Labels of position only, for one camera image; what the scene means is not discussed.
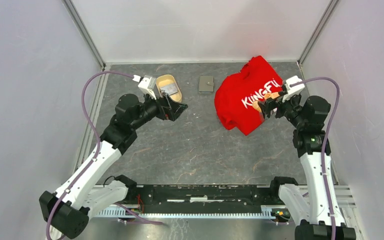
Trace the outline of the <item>beige oval tray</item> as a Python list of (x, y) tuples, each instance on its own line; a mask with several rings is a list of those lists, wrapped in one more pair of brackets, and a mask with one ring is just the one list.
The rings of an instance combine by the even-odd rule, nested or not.
[(156, 86), (161, 96), (163, 95), (163, 93), (165, 93), (168, 94), (173, 101), (178, 103), (182, 102), (183, 95), (176, 79), (172, 75), (165, 74), (157, 77)]

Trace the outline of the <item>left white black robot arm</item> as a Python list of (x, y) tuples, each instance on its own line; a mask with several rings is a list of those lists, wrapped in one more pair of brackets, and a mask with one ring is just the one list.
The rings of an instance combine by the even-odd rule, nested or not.
[(134, 143), (137, 129), (153, 118), (174, 122), (187, 108), (187, 104), (174, 101), (167, 94), (157, 98), (145, 94), (143, 102), (135, 94), (122, 95), (115, 106), (115, 114), (89, 157), (59, 188), (54, 192), (44, 191), (39, 197), (46, 221), (46, 238), (52, 238), (51, 228), (55, 228), (63, 237), (74, 239), (84, 231), (90, 219), (110, 205), (119, 201), (133, 203), (137, 190), (121, 180), (113, 180), (95, 192), (92, 189)]

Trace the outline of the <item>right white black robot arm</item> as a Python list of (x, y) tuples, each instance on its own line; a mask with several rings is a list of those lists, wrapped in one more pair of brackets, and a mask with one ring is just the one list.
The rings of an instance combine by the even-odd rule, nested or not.
[(293, 146), (304, 169), (308, 197), (291, 177), (275, 177), (269, 199), (284, 203), (295, 223), (296, 240), (355, 240), (356, 230), (347, 226), (335, 194), (331, 171), (328, 133), (323, 130), (331, 104), (320, 96), (310, 96), (300, 105), (301, 95), (289, 100), (277, 93), (252, 106), (267, 120), (285, 118), (293, 126)]

